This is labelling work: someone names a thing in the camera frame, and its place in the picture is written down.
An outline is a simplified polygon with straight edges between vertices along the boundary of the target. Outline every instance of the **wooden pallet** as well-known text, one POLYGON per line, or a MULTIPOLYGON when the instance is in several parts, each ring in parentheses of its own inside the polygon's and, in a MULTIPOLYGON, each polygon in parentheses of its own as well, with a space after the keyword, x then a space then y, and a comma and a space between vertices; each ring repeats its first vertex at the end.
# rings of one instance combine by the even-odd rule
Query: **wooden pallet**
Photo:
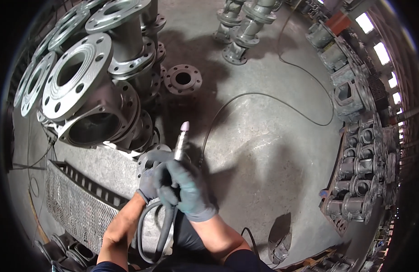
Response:
POLYGON ((296 262, 291 265, 287 265, 283 268, 275 269, 279 272, 300 272, 302 269, 304 269, 306 266, 314 267, 318 263, 320 263, 324 258, 329 257, 332 253, 334 253, 336 249, 333 249, 332 247, 325 249, 321 251, 318 254, 315 254, 312 257, 306 258, 302 261, 296 262))
POLYGON ((331 225, 336 230, 336 232, 339 234, 339 236, 342 237, 344 235, 345 231, 347 230, 347 227, 348 227, 347 220, 342 218, 342 216, 338 216, 337 218, 332 219, 330 216, 328 216, 324 213, 324 207, 327 204, 329 196, 332 195, 331 188, 333 188, 334 184, 338 180, 339 162, 343 158, 343 154, 344 154, 345 142, 346 142, 346 137, 347 137, 347 127, 342 128, 340 130, 340 134, 341 134, 341 142, 339 144, 338 156, 337 156, 337 160, 336 160, 336 163, 335 163, 335 167, 333 168, 332 178, 330 180, 330 183, 329 183, 329 186, 327 187, 327 189, 320 191, 321 203, 320 203, 319 207, 320 207, 320 211, 324 215, 324 217, 326 217, 326 219, 331 223, 331 225))

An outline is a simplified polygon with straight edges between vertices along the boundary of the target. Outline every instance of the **dark shirt sleeve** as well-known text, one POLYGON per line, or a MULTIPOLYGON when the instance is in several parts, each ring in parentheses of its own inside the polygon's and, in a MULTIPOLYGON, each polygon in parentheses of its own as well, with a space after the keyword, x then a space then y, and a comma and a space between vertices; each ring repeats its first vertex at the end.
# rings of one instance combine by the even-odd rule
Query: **dark shirt sleeve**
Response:
POLYGON ((274 272, 252 251, 240 249, 229 255, 225 266, 236 272, 274 272))
POLYGON ((126 272, 126 270, 113 262, 100 262, 90 272, 126 272))

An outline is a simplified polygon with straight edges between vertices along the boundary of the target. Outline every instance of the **metal mesh basket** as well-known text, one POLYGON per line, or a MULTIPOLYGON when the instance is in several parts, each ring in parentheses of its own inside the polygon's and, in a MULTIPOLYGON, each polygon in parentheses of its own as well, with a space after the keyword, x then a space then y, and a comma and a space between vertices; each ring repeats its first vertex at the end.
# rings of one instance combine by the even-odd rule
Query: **metal mesh basket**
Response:
POLYGON ((102 237, 128 199, 98 185, 67 162, 46 164, 46 205, 55 220, 98 254, 102 237))

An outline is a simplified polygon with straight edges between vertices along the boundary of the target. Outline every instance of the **hand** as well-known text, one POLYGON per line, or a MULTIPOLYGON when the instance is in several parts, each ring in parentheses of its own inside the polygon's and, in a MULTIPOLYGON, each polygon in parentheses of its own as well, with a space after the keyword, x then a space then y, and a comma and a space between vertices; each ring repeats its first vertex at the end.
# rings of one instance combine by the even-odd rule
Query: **hand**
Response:
POLYGON ((149 204, 152 199, 156 199, 158 197, 158 193, 153 183, 154 169, 158 164, 159 162, 155 162, 152 168, 146 169, 143 173, 141 173, 140 187, 136 190, 136 192, 141 195, 146 204, 149 204))
POLYGON ((217 209, 209 202, 206 184, 203 181, 201 172, 191 163, 184 161, 179 163, 172 160, 173 153, 165 151, 148 152, 148 158, 162 161, 154 171, 154 186, 162 201, 174 202, 171 194, 174 192, 172 185, 178 185, 179 202, 177 207, 182 211, 188 220, 202 222, 211 219, 217 214, 217 209))

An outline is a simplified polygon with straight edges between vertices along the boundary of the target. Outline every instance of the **black cable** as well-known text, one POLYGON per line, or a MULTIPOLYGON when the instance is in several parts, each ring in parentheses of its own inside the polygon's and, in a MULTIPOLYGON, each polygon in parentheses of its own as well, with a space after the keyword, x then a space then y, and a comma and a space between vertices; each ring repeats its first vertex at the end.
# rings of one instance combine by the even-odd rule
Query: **black cable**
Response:
POLYGON ((48 148, 48 150, 46 150, 46 152, 45 152, 45 154, 40 158, 40 159, 38 159, 36 162, 34 162, 32 165, 30 165, 30 166, 27 166, 27 167, 23 167, 23 168, 13 168, 13 169, 10 169, 10 170, 24 170, 24 169, 29 169, 29 168, 31 168, 31 167, 33 167, 33 166, 35 166, 39 161, 41 161, 46 155, 48 155, 48 152, 49 152, 49 150, 51 150, 51 148, 54 146, 54 143, 51 143, 50 145, 49 145, 49 148, 48 148))

